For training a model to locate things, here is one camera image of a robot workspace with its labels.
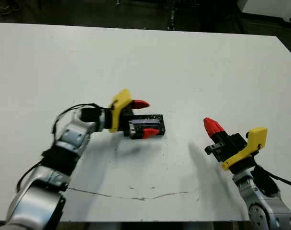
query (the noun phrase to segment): white table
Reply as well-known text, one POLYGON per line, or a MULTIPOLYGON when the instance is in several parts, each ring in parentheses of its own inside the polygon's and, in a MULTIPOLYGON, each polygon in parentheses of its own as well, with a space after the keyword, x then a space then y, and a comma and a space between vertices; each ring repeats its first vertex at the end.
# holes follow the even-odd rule
POLYGON ((0 220, 55 116, 123 88, 151 103, 138 114, 164 115, 166 134, 93 134, 69 185, 85 192, 67 190, 63 221, 248 220, 231 173, 203 150, 206 116, 229 134, 268 127, 256 160, 291 180, 291 53, 276 37, 0 24, 0 220))

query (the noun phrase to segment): robotic arm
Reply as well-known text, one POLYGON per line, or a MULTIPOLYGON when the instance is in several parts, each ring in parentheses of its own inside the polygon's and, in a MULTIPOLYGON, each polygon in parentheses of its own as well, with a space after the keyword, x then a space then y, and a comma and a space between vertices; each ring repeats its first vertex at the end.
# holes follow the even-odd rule
POLYGON ((123 131, 131 139, 164 135, 162 115, 134 115, 132 109, 149 104, 132 100, 130 92, 123 90, 116 95, 110 108, 96 104, 80 104, 61 113, 53 125, 54 142, 43 152, 43 159, 20 188, 8 209, 6 225, 0 230, 53 230, 62 216, 66 199, 62 193, 70 183, 70 176, 86 148, 93 132, 104 128, 110 132, 123 131), (70 110, 75 110, 72 120, 56 139, 56 124, 70 110))
POLYGON ((230 170, 233 181, 246 203, 249 218, 255 230, 291 230, 291 212, 280 197, 280 190, 272 180, 291 185, 255 163, 254 156, 266 144, 267 129, 251 129, 246 142, 239 133, 228 135, 218 122, 204 119, 204 126, 214 145, 205 148, 213 154, 222 167, 230 170))

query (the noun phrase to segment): yellow gripper bracket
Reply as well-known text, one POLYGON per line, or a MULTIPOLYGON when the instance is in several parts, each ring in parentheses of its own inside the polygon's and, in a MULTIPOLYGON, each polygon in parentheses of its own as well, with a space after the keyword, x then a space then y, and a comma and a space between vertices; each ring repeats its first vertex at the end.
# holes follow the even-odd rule
POLYGON ((238 161, 246 157, 250 157, 253 152, 256 152, 265 147, 267 132, 268 129, 265 127, 251 129, 248 133, 247 146, 234 156, 224 161, 222 167, 225 170, 228 170, 229 167, 231 167, 233 164, 237 163, 238 161))
POLYGON ((111 133, 117 132, 119 126, 119 116, 123 108, 132 102, 131 93, 128 89, 122 90, 114 96, 111 104, 112 109, 112 127, 109 130, 111 133))

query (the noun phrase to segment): dark floor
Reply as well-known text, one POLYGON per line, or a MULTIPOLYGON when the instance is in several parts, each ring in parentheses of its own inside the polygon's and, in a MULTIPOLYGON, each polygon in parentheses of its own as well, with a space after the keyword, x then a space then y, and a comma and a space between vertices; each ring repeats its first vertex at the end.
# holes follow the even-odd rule
MULTIPOLYGON (((167 0, 149 0, 152 2, 122 0, 119 7, 115 7, 114 0, 17 1, 22 10, 8 16, 0 16, 0 22, 167 29, 167 0)), ((281 19, 243 15, 233 0, 228 1, 232 2, 226 4, 227 1, 222 1, 223 5, 209 9, 205 16, 204 9, 200 10, 200 6, 193 8, 178 6, 175 14, 175 30, 204 31, 200 21, 203 22, 205 18, 212 23, 208 30, 210 32, 275 35, 291 51, 291 26, 283 23, 281 19)))

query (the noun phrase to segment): red fingertip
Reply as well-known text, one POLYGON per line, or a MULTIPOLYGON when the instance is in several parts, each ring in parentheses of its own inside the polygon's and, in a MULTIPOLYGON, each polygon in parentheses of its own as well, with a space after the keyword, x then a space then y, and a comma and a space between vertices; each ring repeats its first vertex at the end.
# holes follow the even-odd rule
POLYGON ((216 122, 215 120, 212 120, 208 117, 204 119, 204 126, 205 126, 205 130, 210 138, 215 133, 224 131, 224 129, 219 125, 218 122, 216 122))
POLYGON ((142 101, 142 100, 133 100, 132 101, 132 108, 133 109, 142 109, 149 107, 150 104, 148 102, 142 101))
POLYGON ((150 138, 152 136, 156 136, 157 134, 159 134, 159 130, 155 129, 155 128, 144 128, 144 136, 142 137, 142 139, 146 139, 146 138, 150 138))

